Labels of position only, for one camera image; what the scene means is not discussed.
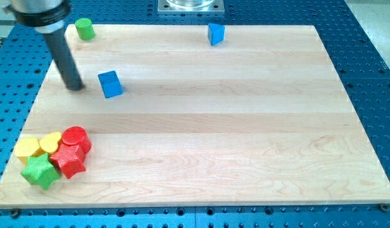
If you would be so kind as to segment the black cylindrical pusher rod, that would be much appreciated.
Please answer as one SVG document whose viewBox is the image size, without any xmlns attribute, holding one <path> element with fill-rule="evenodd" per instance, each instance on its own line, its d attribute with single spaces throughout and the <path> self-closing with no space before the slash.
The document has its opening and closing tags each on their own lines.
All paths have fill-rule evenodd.
<svg viewBox="0 0 390 228">
<path fill-rule="evenodd" d="M 63 29 L 43 34 L 44 40 L 60 73 L 65 87 L 71 91 L 79 91 L 83 83 L 75 61 L 65 39 Z"/>
</svg>

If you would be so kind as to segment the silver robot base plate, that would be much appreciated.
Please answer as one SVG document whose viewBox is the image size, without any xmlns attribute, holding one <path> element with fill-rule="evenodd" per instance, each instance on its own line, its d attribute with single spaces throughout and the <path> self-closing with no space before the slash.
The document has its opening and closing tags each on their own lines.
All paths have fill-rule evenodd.
<svg viewBox="0 0 390 228">
<path fill-rule="evenodd" d="M 225 12 L 224 0 L 158 0 L 159 15 L 218 14 Z"/>
</svg>

